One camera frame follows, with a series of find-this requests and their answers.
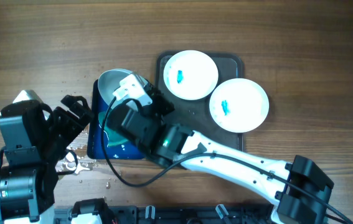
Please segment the grey white plate bottom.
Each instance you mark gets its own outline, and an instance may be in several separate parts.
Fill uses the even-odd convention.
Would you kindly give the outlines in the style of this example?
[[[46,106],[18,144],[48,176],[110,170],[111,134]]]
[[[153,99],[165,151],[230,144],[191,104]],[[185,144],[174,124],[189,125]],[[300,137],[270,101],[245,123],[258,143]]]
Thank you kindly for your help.
[[[106,104],[109,105],[112,99],[115,98],[113,92],[120,87],[120,81],[131,73],[134,72],[123,68],[116,68],[100,75],[98,79],[98,91]]]

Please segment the green scrubbing sponge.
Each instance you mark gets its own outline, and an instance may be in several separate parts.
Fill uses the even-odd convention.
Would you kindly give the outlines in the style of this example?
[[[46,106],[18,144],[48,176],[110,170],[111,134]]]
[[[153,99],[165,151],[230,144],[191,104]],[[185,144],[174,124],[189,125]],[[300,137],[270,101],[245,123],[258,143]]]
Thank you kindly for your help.
[[[102,111],[98,114],[98,122],[99,122],[100,129],[102,129],[101,125],[104,118],[105,118],[105,111]],[[107,138],[107,147],[119,146],[128,142],[126,138],[119,135],[118,133],[116,133],[114,130],[110,129],[107,126],[105,126],[104,128],[104,137]]]

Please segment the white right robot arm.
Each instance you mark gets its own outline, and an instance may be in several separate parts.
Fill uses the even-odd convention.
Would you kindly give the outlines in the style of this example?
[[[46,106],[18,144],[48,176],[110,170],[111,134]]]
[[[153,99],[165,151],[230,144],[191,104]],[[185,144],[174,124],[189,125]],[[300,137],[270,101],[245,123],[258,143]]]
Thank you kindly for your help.
[[[217,143],[198,131],[168,123],[173,110],[162,93],[139,84],[115,88],[103,124],[138,148],[164,171],[181,166],[245,187],[273,205],[275,223],[322,223],[334,182],[315,162],[257,157]]]

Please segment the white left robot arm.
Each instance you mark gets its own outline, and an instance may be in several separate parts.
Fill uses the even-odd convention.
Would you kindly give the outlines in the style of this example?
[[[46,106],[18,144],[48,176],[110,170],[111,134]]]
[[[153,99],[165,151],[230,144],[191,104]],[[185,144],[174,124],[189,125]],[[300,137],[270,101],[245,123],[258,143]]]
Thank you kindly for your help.
[[[1,110],[0,223],[53,223],[58,161],[94,119],[87,100],[65,95],[52,109],[34,96]]]

